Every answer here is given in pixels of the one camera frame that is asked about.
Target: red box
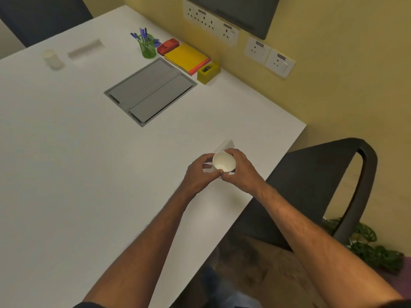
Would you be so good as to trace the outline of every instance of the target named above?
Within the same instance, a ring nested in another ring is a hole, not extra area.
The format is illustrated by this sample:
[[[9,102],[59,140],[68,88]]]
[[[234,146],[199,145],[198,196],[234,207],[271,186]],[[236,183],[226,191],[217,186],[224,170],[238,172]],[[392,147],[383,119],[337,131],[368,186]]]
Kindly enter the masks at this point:
[[[161,56],[164,56],[164,54],[167,54],[168,52],[174,50],[178,46],[180,46],[180,43],[176,39],[172,38],[170,40],[165,41],[162,45],[157,47],[157,52]]]

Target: black monitor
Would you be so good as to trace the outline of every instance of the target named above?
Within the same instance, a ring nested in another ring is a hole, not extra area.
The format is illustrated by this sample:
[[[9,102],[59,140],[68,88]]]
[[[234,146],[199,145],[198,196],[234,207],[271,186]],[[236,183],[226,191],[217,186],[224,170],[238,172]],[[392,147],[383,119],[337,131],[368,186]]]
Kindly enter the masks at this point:
[[[265,40],[279,0],[189,0]]]

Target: black chair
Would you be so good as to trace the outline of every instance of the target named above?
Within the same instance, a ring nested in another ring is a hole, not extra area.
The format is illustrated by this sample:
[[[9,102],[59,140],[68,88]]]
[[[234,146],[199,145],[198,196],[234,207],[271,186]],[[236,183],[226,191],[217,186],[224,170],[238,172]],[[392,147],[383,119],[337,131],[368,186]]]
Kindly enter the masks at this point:
[[[26,47],[92,18],[83,0],[0,0],[0,19]]]
[[[356,190],[333,236],[342,244],[364,212],[377,170],[377,154],[364,140],[346,138],[287,153],[267,183],[306,217],[321,226],[326,209],[355,153],[362,156]],[[253,198],[230,229],[291,250],[264,207]]]

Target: green pen holder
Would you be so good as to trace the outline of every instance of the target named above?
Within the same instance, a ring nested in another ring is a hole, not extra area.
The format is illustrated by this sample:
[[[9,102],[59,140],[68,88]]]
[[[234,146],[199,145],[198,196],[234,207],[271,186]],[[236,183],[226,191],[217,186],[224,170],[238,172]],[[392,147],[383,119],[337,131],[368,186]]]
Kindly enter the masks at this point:
[[[140,44],[141,52],[144,58],[154,58],[157,54],[157,51],[154,46],[154,37],[151,34],[147,35],[149,42],[143,42],[137,39],[138,43]]]

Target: yellow notebook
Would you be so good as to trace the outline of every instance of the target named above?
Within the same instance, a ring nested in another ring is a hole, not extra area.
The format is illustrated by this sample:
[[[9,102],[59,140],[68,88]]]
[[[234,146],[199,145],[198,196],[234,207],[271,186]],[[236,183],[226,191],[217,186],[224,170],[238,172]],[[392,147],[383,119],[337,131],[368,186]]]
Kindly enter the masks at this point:
[[[209,57],[185,43],[168,52],[164,57],[190,76],[210,62]]]

